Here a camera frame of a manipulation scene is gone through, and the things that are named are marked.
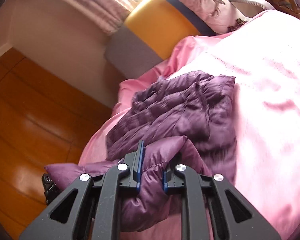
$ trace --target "pink pillow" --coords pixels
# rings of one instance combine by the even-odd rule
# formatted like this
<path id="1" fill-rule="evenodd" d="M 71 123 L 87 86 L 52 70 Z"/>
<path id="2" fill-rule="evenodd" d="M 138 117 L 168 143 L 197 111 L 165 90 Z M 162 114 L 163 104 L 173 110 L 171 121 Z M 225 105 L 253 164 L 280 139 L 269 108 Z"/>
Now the pink pillow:
<path id="1" fill-rule="evenodd" d="M 179 0 L 219 34 L 234 31 L 247 18 L 229 0 Z"/>

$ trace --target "wooden floor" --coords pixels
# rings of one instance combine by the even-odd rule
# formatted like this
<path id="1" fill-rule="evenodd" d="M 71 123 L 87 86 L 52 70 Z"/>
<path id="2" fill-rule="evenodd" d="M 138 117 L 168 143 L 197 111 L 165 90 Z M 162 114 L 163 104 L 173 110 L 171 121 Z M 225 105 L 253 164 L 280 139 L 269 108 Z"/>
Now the wooden floor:
<path id="1" fill-rule="evenodd" d="M 10 49 L 0 58 L 0 223 L 13 239 L 45 208 L 49 163 L 78 163 L 111 109 Z"/>

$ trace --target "metal bolt head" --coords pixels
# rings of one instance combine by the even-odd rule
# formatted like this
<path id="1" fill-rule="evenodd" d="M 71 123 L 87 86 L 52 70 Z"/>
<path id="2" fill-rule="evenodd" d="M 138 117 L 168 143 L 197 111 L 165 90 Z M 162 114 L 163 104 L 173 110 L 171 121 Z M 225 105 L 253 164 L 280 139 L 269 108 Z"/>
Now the metal bolt head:
<path id="1" fill-rule="evenodd" d="M 84 173 L 84 174 L 81 174 L 79 178 L 81 181 L 87 181 L 90 179 L 90 175 L 87 173 Z"/>
<path id="2" fill-rule="evenodd" d="M 223 181 L 223 176 L 221 174 L 215 174 L 213 178 L 216 181 Z"/>
<path id="3" fill-rule="evenodd" d="M 184 170 L 186 170 L 186 166 L 185 166 L 184 164 L 178 164 L 178 165 L 176 166 L 176 169 L 177 169 L 178 171 L 184 171 Z"/>
<path id="4" fill-rule="evenodd" d="M 128 165 L 125 163 L 120 163 L 118 165 L 118 170 L 120 170 L 120 171 L 125 171 L 127 168 L 128 168 Z"/>

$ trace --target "pink bedsheet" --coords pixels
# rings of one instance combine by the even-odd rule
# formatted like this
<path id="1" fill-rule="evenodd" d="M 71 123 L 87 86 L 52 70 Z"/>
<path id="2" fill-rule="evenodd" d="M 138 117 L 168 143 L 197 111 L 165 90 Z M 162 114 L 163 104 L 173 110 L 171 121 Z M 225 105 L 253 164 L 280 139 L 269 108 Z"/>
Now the pink bedsheet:
<path id="1" fill-rule="evenodd" d="M 236 77 L 237 189 L 288 239 L 300 224 L 300 20 L 264 11 L 233 33 L 187 37 L 171 58 L 121 83 L 113 117 L 92 137 L 79 164 L 106 157 L 105 136 L 134 92 L 157 77 L 193 70 Z M 180 216 L 121 239 L 180 239 Z"/>

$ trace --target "purple puffer jacket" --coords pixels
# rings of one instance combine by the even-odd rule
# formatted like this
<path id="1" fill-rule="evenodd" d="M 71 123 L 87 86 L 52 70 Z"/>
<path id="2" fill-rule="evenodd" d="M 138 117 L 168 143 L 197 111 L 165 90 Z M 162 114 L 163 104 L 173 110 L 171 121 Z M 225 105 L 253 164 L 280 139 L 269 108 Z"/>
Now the purple puffer jacket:
<path id="1" fill-rule="evenodd" d="M 132 108 L 108 133 L 106 161 L 83 167 L 52 164 L 46 170 L 64 189 L 82 173 L 104 174 L 144 140 L 140 193 L 123 200 L 121 219 L 122 231 L 143 231 L 180 212 L 179 198 L 167 196 L 162 189 L 162 172 L 177 153 L 181 163 L 198 173 L 221 173 L 234 181 L 234 81 L 234 77 L 201 71 L 158 81 L 135 94 Z"/>

